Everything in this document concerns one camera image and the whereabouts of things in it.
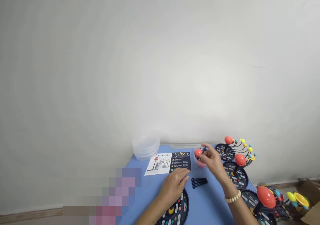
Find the cardboard box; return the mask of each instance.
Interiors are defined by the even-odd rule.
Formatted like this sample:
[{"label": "cardboard box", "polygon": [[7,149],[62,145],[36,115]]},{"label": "cardboard box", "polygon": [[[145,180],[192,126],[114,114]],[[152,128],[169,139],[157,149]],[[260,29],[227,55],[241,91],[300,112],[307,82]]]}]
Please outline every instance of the cardboard box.
[{"label": "cardboard box", "polygon": [[310,201],[310,209],[304,211],[304,216],[301,221],[309,225],[320,224],[320,190],[309,179],[297,188],[298,192],[303,196],[307,197]]}]

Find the instruction sheet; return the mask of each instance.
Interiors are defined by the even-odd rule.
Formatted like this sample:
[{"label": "instruction sheet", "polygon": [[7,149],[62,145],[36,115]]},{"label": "instruction sheet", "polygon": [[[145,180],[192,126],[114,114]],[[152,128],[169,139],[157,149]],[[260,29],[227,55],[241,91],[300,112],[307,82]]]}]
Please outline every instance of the instruction sheet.
[{"label": "instruction sheet", "polygon": [[191,171],[189,152],[157,153],[150,159],[145,176],[171,173],[176,168],[186,168]]}]

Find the hand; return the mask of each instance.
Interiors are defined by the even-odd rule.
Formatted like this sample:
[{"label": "hand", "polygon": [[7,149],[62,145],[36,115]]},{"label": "hand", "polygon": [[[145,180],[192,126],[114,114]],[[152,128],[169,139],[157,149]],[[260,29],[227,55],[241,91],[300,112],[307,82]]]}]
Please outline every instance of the hand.
[{"label": "hand", "polygon": [[208,166],[211,173],[220,182],[221,179],[227,174],[224,170],[220,154],[207,143],[203,143],[202,146],[207,147],[209,150],[206,150],[202,155],[199,156],[199,158]]},{"label": "hand", "polygon": [[186,177],[188,173],[190,173],[190,170],[186,168],[177,168],[164,180],[156,198],[164,210],[169,209],[181,196],[189,179],[189,176]]}]

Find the clear plastic container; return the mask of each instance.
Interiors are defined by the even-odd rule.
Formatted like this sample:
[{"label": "clear plastic container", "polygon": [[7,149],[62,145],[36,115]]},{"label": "clear plastic container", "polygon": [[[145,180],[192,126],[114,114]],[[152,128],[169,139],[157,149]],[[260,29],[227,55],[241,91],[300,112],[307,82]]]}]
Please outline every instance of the clear plastic container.
[{"label": "clear plastic container", "polygon": [[195,148],[194,151],[193,151],[193,159],[194,159],[194,162],[195,162],[199,167],[207,167],[207,165],[206,165],[205,163],[202,163],[202,162],[200,162],[199,160],[197,160],[197,158],[196,158],[196,156],[195,156],[196,150],[197,150],[197,149],[200,149],[200,148],[201,148],[201,150],[204,149],[203,146],[199,145],[199,146],[196,146],[196,148]]},{"label": "clear plastic container", "polygon": [[132,141],[134,156],[137,160],[151,159],[160,147],[160,137],[157,135],[145,135]]}]

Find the blue ball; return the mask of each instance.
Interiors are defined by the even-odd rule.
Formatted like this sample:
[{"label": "blue ball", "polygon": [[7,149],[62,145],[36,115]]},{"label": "blue ball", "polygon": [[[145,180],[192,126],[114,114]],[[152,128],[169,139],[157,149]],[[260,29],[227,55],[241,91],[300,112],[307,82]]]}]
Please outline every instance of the blue ball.
[{"label": "blue ball", "polygon": [[281,193],[278,190],[275,190],[274,193],[278,196],[281,197]]}]

